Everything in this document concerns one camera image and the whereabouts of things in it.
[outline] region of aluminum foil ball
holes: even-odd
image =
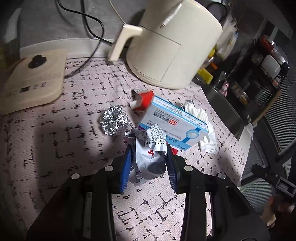
[[[126,130],[130,119],[121,106],[111,106],[99,120],[106,135],[117,136]]]

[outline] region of kettle handle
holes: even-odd
[[[122,49],[126,43],[126,41],[135,36],[142,35],[143,28],[137,27],[134,25],[125,24],[116,40],[116,42],[112,45],[112,49],[108,54],[109,61],[117,61],[122,52]]]

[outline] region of white and blue box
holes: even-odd
[[[147,130],[157,124],[166,134],[167,142],[187,150],[208,134],[207,124],[170,102],[154,96],[139,124],[139,129]]]

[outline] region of patterned mat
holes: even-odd
[[[66,72],[84,61],[68,60]],[[122,105],[137,126],[142,115],[128,105],[134,88],[153,90],[172,103],[192,98],[197,108],[205,109],[216,130],[218,154],[201,152],[195,145],[179,150],[178,155],[203,173],[225,172],[239,183],[246,156],[198,85],[191,82],[177,91],[151,86],[135,77],[125,60],[108,65],[105,58],[94,58],[83,71],[65,80],[63,94],[53,103],[2,117],[1,204],[24,235],[72,173],[93,174],[124,153],[123,134],[103,134],[98,119],[111,105]],[[167,172],[140,187],[129,183],[123,195],[112,199],[118,240],[179,240],[185,195],[173,193]],[[210,212],[208,202],[208,233]]]

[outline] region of screw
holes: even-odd
[[[73,180],[76,180],[76,179],[78,179],[79,177],[80,177],[79,173],[74,173],[74,174],[72,174],[72,176],[71,176],[71,178],[72,178]]]
[[[223,172],[219,172],[218,173],[218,178],[225,179],[226,178],[226,174],[223,173]]]
[[[111,171],[113,171],[113,167],[112,166],[106,166],[105,171],[106,172],[111,172]]]
[[[185,171],[188,171],[188,172],[191,172],[191,171],[193,170],[193,167],[187,165],[187,166],[184,167],[184,170],[185,170]]]

